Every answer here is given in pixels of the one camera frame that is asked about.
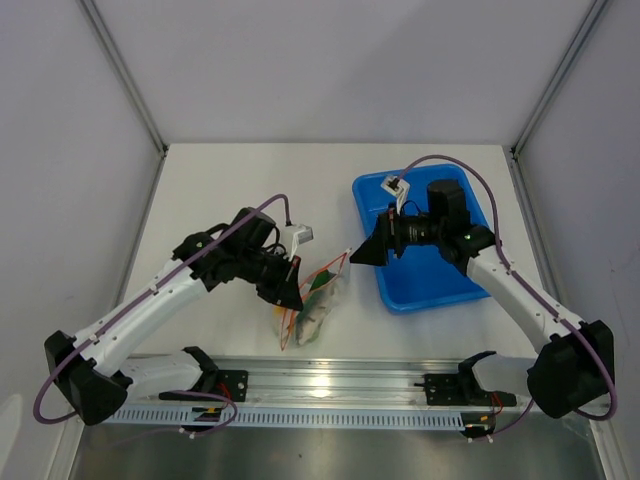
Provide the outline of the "clear zip bag orange zipper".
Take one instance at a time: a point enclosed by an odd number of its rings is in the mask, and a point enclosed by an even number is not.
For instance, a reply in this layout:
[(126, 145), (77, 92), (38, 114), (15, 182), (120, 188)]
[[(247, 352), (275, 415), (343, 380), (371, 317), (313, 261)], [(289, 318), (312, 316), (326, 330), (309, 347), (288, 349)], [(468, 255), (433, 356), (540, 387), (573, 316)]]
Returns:
[(299, 282), (301, 311), (274, 307), (272, 325), (281, 352), (299, 349), (317, 341), (328, 318), (343, 303), (349, 290), (351, 248)]

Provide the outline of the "yellow orange pepper toy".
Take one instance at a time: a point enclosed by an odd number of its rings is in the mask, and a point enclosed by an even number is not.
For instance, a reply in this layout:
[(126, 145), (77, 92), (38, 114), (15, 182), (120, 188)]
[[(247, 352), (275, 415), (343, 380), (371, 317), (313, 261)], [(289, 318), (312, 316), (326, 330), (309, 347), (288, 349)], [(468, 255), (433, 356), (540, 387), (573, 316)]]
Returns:
[(282, 307), (275, 307), (273, 309), (273, 322), (274, 323), (281, 323), (282, 322), (282, 318), (283, 316), (286, 314), (286, 310)]

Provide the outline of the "grey fish toy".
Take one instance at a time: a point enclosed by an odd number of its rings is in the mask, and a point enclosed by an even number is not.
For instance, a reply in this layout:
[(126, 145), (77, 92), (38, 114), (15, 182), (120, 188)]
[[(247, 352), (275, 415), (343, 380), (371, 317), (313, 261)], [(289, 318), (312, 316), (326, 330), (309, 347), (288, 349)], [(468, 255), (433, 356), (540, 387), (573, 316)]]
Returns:
[(318, 337), (327, 316), (333, 310), (333, 302), (320, 300), (311, 306), (304, 305), (303, 310), (295, 319), (295, 342), (297, 346), (304, 346), (314, 342)]

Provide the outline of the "green cucumber toy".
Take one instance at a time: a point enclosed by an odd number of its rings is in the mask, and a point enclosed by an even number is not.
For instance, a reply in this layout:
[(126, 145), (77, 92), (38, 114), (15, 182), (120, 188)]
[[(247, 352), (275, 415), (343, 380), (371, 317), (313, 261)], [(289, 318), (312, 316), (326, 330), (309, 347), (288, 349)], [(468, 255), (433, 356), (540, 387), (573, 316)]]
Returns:
[(336, 277), (336, 274), (330, 270), (321, 270), (311, 282), (309, 291), (305, 299), (305, 304), (311, 306), (313, 303), (320, 301), (326, 293), (328, 285)]

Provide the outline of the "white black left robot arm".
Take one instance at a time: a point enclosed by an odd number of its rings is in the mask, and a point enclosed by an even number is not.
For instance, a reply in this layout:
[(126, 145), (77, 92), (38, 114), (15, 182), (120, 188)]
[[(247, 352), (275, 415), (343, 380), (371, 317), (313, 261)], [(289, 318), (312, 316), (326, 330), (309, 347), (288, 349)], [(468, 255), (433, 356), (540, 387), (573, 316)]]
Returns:
[(46, 339), (53, 385), (88, 426), (145, 397), (224, 399), (219, 367), (197, 346), (138, 360), (131, 355), (179, 310), (236, 279), (253, 285), (271, 305), (301, 310), (296, 251), (312, 238), (311, 227), (288, 222), (279, 228), (251, 207), (241, 209), (229, 224), (187, 236), (129, 303), (73, 335), (56, 331)]

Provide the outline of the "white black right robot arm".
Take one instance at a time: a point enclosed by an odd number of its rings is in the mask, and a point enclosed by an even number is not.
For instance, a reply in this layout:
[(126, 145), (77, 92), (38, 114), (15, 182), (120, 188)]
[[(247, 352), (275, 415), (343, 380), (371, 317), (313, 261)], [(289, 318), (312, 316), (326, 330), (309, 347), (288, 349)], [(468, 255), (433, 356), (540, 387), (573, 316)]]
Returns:
[(385, 267), (410, 246), (434, 246), (442, 259), (484, 289), (519, 326), (537, 356), (534, 361), (483, 352), (463, 361), (456, 380), (458, 395), (479, 403), (492, 391), (530, 397), (551, 418), (580, 413), (607, 395), (611, 418), (618, 399), (614, 373), (614, 338), (601, 320), (588, 323), (532, 285), (504, 251), (497, 226), (476, 224), (462, 186), (454, 179), (427, 187), (428, 210), (406, 214), (409, 185), (387, 176), (382, 187), (394, 196), (378, 215), (369, 237), (351, 255), (353, 264)]

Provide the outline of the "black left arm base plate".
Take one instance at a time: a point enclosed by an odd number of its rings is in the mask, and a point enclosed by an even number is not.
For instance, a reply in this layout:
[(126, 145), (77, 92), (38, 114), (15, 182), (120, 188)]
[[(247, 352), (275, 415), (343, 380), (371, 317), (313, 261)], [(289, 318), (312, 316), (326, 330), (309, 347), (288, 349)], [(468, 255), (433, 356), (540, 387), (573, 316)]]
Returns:
[(246, 370), (219, 370), (216, 374), (205, 373), (190, 389), (192, 395), (175, 392), (162, 392), (158, 398), (163, 401), (196, 401), (210, 400), (207, 394), (214, 394), (231, 399), (234, 402), (244, 402), (248, 390), (249, 372)]

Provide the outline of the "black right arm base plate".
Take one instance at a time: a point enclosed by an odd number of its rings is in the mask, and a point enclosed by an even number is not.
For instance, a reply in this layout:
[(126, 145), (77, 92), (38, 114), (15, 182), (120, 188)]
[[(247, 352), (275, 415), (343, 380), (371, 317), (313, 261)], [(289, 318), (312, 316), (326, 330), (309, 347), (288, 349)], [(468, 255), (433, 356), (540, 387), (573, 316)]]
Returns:
[(424, 374), (421, 383), (430, 406), (515, 407), (516, 396), (510, 393), (482, 390), (475, 380), (459, 373)]

